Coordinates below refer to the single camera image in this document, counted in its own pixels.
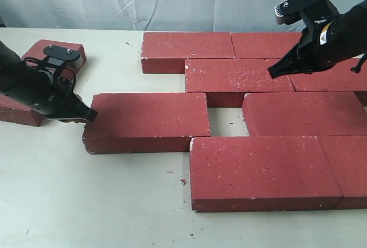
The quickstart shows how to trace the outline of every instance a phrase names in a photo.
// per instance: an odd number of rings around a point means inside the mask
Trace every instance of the red brick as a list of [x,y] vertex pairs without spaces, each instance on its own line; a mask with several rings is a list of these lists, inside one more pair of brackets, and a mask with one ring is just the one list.
[[367,135],[367,113],[353,92],[248,93],[251,136]]
[[39,127],[44,117],[31,108],[13,101],[5,95],[0,95],[0,120]]
[[[80,53],[81,59],[82,59],[82,66],[87,60],[87,56],[85,55],[84,47],[82,44],[73,44],[69,42],[60,42],[60,41],[54,41],[54,40],[39,40],[37,41],[21,58],[24,59],[25,57],[33,57],[40,60],[43,60],[46,58],[46,55],[43,53],[43,49],[47,47],[48,45],[55,45],[55,46],[62,46],[68,49],[77,50]],[[78,69],[69,68],[72,69],[75,73],[78,73],[79,70],[82,68],[79,67]],[[67,78],[68,80],[73,79],[73,74],[68,71],[64,70],[61,76]]]
[[231,33],[231,37],[236,58],[283,58],[298,43],[301,33]]
[[367,136],[321,136],[343,199],[335,209],[367,208]]
[[184,152],[191,137],[210,136],[204,93],[102,93],[83,142],[90,153]]
[[241,108],[248,92],[293,92],[289,78],[271,79],[262,59],[186,60],[186,92],[205,92],[208,107]]
[[235,58],[230,33],[144,33],[143,73],[185,73],[185,60],[188,58]]
[[191,147],[193,210],[326,210],[341,199],[315,136],[198,137]]
[[295,74],[290,79],[298,92],[356,92],[363,105],[367,105],[367,69],[360,73],[350,71],[358,59],[338,63],[332,69],[313,74]]

